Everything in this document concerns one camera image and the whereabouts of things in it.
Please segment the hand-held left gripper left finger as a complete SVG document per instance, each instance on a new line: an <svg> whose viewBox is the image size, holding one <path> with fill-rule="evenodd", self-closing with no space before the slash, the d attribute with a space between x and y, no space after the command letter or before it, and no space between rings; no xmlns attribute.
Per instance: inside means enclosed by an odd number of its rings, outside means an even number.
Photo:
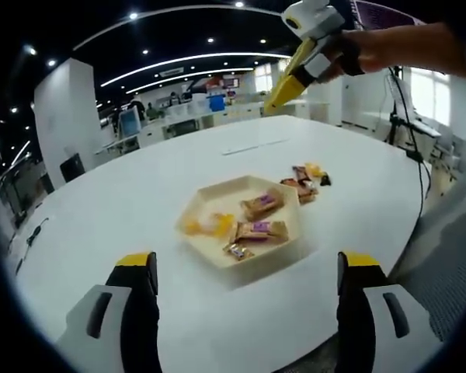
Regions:
<svg viewBox="0 0 466 373"><path fill-rule="evenodd" d="M57 350L76 372L160 372L157 296L156 254L125 256L69 311Z"/></svg>

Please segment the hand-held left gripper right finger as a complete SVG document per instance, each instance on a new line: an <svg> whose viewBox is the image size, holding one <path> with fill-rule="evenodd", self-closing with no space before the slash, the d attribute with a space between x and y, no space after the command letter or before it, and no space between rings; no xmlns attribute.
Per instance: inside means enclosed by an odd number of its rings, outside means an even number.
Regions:
<svg viewBox="0 0 466 373"><path fill-rule="evenodd" d="M429 313L375 258L338 254L338 372L417 372L442 347Z"/></svg>

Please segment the person's right hand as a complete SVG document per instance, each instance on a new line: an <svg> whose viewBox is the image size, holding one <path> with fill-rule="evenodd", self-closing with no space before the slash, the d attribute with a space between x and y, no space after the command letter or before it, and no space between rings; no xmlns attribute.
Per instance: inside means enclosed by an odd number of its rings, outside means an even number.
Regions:
<svg viewBox="0 0 466 373"><path fill-rule="evenodd" d="M373 51L367 53L366 32L341 33L329 38L322 48L322 55L329 66L317 78L319 83L330 82L342 75L358 76L380 69Z"/></svg>

